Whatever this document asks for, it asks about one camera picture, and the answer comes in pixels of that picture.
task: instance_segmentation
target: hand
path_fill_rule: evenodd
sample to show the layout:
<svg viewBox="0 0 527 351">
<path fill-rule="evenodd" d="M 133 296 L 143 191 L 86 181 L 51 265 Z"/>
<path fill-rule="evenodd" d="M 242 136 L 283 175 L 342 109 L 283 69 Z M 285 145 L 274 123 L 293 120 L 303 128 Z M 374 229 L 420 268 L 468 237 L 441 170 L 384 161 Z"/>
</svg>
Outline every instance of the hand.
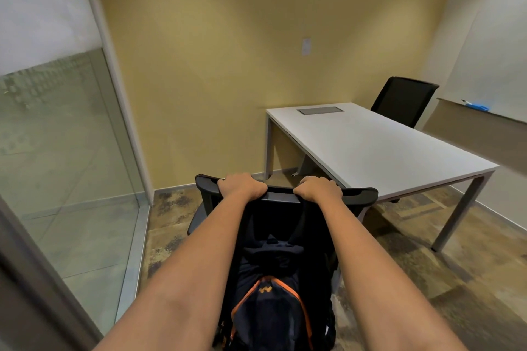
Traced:
<svg viewBox="0 0 527 351">
<path fill-rule="evenodd" d="M 218 181 L 223 198 L 231 195 L 240 195 L 247 198 L 247 202 L 256 200 L 267 192 L 267 185 L 258 182 L 250 174 L 227 175 L 224 179 Z"/>
<path fill-rule="evenodd" d="M 313 201 L 319 205 L 328 200 L 342 201 L 342 189 L 337 186 L 334 180 L 316 176 L 303 178 L 300 184 L 293 189 L 293 193 L 304 200 Z"/>
</svg>

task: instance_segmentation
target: patterned carpet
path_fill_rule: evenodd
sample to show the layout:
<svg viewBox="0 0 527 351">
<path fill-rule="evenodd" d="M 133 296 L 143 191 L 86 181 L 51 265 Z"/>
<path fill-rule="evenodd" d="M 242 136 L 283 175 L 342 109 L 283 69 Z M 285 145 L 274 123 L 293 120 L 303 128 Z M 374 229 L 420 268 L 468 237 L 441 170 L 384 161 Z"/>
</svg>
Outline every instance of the patterned carpet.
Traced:
<svg viewBox="0 0 527 351">
<path fill-rule="evenodd" d="M 273 175 L 294 186 L 299 178 Z M 474 206 L 440 254 L 431 242 L 459 200 L 439 188 L 370 208 L 364 225 L 471 351 L 527 349 L 527 234 Z M 201 196 L 196 188 L 158 194 L 150 215 L 141 288 L 178 247 Z M 333 296 L 334 350 L 363 350 L 342 284 Z"/>
</svg>

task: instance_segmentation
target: beige wall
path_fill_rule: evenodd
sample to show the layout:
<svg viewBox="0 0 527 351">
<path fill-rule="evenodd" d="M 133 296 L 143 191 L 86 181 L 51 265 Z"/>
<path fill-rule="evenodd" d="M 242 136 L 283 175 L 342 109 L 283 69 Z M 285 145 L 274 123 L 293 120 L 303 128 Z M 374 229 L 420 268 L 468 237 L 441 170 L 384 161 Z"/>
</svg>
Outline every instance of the beige wall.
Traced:
<svg viewBox="0 0 527 351">
<path fill-rule="evenodd" d="M 155 188 L 260 172 L 265 108 L 415 77 L 446 0 L 102 0 Z M 301 39 L 312 37 L 302 57 Z M 277 141 L 274 168 L 295 166 Z"/>
<path fill-rule="evenodd" d="M 449 0 L 421 78 L 438 83 L 441 96 L 484 0 Z M 433 100 L 417 128 L 500 164 L 478 201 L 527 228 L 527 124 Z M 465 191 L 468 183 L 455 185 Z"/>
</svg>

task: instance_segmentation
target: metal table leg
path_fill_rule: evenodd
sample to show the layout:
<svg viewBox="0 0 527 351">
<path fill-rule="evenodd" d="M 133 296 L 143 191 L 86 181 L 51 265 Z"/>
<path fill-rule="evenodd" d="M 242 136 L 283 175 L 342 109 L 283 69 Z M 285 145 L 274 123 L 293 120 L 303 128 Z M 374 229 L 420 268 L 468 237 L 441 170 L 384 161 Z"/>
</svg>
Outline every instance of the metal table leg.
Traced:
<svg viewBox="0 0 527 351">
<path fill-rule="evenodd" d="M 446 242 L 448 239 L 450 239 L 450 236 L 458 227 L 459 223 L 468 212 L 469 208 L 472 206 L 472 203 L 476 200 L 476 197 L 480 194 L 481 190 L 485 187 L 493 173 L 494 171 L 491 171 L 472 180 L 472 183 L 470 184 L 466 193 L 463 195 L 458 205 L 450 215 L 450 218 L 448 221 L 446 221 L 445 226 L 439 233 L 437 239 L 432 244 L 431 249 L 433 251 L 439 252 L 443 249 Z"/>
<path fill-rule="evenodd" d="M 269 179 L 273 173 L 273 123 L 266 114 L 266 135 L 265 135 L 265 165 L 264 165 L 264 180 Z"/>
</svg>

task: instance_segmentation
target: yellow wall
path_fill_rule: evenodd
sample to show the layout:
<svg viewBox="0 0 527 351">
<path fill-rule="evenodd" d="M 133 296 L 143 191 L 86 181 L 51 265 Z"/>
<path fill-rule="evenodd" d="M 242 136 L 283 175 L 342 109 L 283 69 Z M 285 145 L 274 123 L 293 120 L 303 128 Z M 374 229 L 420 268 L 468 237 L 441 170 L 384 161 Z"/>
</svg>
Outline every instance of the yellow wall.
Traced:
<svg viewBox="0 0 527 351">
<path fill-rule="evenodd" d="M 418 76 L 445 1 L 102 0 L 154 187 L 262 171 L 265 108 L 370 107 Z"/>
</svg>

